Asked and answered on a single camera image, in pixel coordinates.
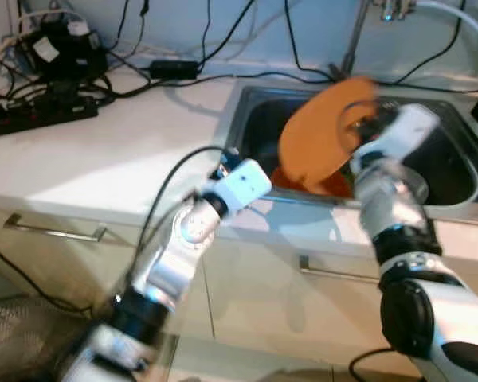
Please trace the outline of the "white ceramic bowl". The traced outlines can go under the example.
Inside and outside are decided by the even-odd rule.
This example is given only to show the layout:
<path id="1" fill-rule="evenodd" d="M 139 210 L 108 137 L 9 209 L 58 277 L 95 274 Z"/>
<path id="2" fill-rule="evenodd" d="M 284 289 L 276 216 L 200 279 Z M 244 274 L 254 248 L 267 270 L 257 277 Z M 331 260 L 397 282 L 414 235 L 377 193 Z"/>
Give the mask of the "white ceramic bowl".
<path id="1" fill-rule="evenodd" d="M 397 178 L 406 185 L 406 188 L 413 194 L 417 203 L 423 205 L 429 199 L 429 193 L 431 193 L 429 183 L 425 180 L 424 176 L 413 168 L 400 163 L 396 163 L 395 168 Z"/>

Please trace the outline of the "white kitchen cabinet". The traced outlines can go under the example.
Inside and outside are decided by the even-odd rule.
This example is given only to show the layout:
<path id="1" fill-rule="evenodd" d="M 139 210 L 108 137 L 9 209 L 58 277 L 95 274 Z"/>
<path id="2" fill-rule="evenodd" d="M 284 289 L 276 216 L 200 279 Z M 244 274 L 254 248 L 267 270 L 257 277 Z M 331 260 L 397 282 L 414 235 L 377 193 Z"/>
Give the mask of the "white kitchen cabinet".
<path id="1" fill-rule="evenodd" d="M 99 243 L 3 228 L 20 223 L 89 234 Z M 132 257 L 138 225 L 0 207 L 0 251 L 47 294 L 72 308 L 108 304 Z M 355 209 L 261 200 L 229 222 L 204 255 L 198 277 L 167 332 L 344 366 L 387 346 L 377 284 L 300 273 L 313 268 L 380 277 Z"/>

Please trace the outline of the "orange plastic bowl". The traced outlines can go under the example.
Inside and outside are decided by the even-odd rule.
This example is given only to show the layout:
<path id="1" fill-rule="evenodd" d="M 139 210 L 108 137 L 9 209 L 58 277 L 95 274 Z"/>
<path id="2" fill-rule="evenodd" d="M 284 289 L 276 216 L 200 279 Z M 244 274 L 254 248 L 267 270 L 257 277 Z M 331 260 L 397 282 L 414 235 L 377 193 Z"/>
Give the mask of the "orange plastic bowl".
<path id="1" fill-rule="evenodd" d="M 342 168 L 362 142 L 353 127 L 377 116 L 377 84 L 365 76 L 338 81 L 314 94 L 285 123 L 279 165 L 269 178 L 280 189 L 325 197 L 352 197 Z"/>

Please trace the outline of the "black power adapter brick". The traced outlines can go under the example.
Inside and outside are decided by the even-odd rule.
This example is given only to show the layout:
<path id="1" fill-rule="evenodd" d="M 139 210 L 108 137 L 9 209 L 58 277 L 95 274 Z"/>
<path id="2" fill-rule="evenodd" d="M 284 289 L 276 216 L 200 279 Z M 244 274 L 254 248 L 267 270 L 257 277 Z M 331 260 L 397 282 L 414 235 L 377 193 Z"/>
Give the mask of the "black power adapter brick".
<path id="1" fill-rule="evenodd" d="M 156 80 L 195 80 L 202 66 L 192 60 L 153 60 L 147 72 Z"/>

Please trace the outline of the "stainless steel sink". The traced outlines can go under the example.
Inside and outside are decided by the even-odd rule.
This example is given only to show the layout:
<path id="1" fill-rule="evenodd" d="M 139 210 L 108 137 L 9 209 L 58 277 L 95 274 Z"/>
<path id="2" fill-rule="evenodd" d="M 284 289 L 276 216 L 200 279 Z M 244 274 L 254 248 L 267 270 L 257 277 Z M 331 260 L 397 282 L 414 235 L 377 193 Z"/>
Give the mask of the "stainless steel sink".
<path id="1" fill-rule="evenodd" d="M 279 166 L 280 132 L 295 111 L 322 86 L 280 86 L 247 83 L 234 88 L 229 98 L 229 120 L 221 121 L 218 135 L 224 145 L 243 158 L 253 158 L 265 172 Z M 478 205 L 478 134 L 450 94 L 381 88 L 380 99 L 388 104 L 420 104 L 441 120 L 404 164 L 427 181 L 427 204 L 434 208 L 464 208 Z"/>

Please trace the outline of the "chrome faucet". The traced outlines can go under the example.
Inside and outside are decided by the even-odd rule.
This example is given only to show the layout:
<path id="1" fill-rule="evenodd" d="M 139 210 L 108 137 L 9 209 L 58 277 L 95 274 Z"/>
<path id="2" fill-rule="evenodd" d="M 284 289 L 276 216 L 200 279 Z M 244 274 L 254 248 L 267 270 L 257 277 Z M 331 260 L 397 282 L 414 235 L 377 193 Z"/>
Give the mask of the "chrome faucet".
<path id="1" fill-rule="evenodd" d="M 369 15 L 370 8 L 377 8 L 378 19 L 381 22 L 403 21 L 408 14 L 414 12 L 417 0 L 357 0 L 358 7 L 355 14 L 355 22 L 346 51 L 339 65 L 329 64 L 329 73 L 331 80 L 341 81 L 348 79 L 355 68 L 356 52 L 359 41 L 362 40 L 362 31 L 366 16 Z"/>

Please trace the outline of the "black charger box white label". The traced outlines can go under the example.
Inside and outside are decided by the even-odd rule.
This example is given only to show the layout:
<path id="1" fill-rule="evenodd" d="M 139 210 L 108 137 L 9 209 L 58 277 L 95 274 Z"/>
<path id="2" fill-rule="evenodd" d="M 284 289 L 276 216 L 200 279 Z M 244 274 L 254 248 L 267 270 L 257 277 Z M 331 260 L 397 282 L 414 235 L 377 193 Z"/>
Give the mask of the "black charger box white label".
<path id="1" fill-rule="evenodd" d="M 68 21 L 46 21 L 20 37 L 14 51 L 42 80 L 93 80 L 108 71 L 107 50 L 91 30 L 83 37 L 68 34 Z"/>

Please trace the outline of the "black power strip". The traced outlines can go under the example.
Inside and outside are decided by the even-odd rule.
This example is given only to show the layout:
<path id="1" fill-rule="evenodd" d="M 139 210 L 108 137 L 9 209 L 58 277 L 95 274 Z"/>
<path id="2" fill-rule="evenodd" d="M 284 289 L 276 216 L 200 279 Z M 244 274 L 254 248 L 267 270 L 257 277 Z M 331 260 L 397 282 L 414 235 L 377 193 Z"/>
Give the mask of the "black power strip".
<path id="1" fill-rule="evenodd" d="M 86 99 L 67 107 L 54 109 L 38 108 L 20 104 L 12 107 L 0 106 L 0 137 L 17 132 L 37 130 L 49 125 L 74 123 L 75 121 L 98 116 L 98 107 L 93 99 Z"/>

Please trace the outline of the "black plug block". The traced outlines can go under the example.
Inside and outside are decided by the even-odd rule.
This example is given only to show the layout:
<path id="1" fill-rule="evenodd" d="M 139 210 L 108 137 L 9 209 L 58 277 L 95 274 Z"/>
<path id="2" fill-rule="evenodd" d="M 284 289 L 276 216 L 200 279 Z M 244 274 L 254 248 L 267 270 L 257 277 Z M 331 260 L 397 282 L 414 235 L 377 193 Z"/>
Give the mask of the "black plug block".
<path id="1" fill-rule="evenodd" d="M 78 104 L 93 104 L 96 99 L 82 94 L 79 81 L 49 81 L 34 101 L 46 107 L 67 107 Z"/>

